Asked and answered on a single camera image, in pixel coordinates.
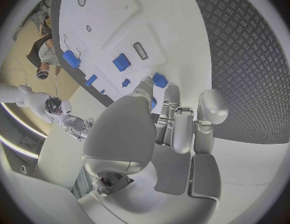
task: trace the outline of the blue object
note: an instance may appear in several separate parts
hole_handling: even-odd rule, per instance
[[[131,81],[129,79],[125,79],[123,82],[122,82],[122,88],[123,87],[127,87],[129,85]]]
[[[97,79],[97,76],[96,75],[92,75],[89,80],[86,81],[86,86],[91,86],[92,83]]]
[[[73,54],[73,52],[71,50],[67,50],[64,52],[64,54],[62,55],[62,57],[65,59],[65,61],[68,62],[68,64],[72,67],[72,68],[79,68],[81,60],[76,58],[76,56]]]
[[[156,107],[157,100],[156,98],[153,97],[152,102],[151,102],[151,107],[154,109]]]
[[[165,76],[163,76],[159,73],[155,73],[155,75],[152,79],[153,79],[154,84],[158,87],[161,87],[161,88],[165,88],[168,84],[168,81],[165,78]]]
[[[130,61],[122,53],[114,61],[114,65],[118,68],[119,71],[125,71],[128,66],[131,65]]]

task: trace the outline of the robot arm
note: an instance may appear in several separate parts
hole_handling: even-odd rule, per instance
[[[58,123],[70,136],[85,140],[94,120],[82,120],[71,115],[69,101],[61,101],[48,93],[35,93],[29,86],[12,86],[0,83],[0,102],[16,103],[19,107],[30,107],[32,112],[48,123]]]

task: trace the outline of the black chair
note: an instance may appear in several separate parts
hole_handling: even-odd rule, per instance
[[[48,36],[45,36],[41,39],[39,39],[38,41],[34,42],[33,44],[33,47],[30,51],[30,53],[28,55],[26,55],[26,57],[28,58],[28,60],[34,65],[36,66],[37,68],[40,67],[41,65],[41,60],[39,58],[39,50],[41,48],[41,46],[48,40],[48,39],[51,39],[52,38],[52,35],[48,35]]]

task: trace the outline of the man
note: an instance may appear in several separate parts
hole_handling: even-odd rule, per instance
[[[49,66],[56,66],[56,75],[58,75],[61,71],[61,66],[59,64],[59,60],[56,56],[54,50],[54,43],[52,39],[48,39],[39,50],[39,58],[41,60],[41,66],[37,68],[36,75],[38,78],[44,80],[48,76]]]

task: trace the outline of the diamond plate surface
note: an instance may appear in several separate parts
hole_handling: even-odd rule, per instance
[[[282,48],[247,0],[196,0],[210,44],[212,88],[229,104],[214,136],[247,143],[290,138],[290,71]]]

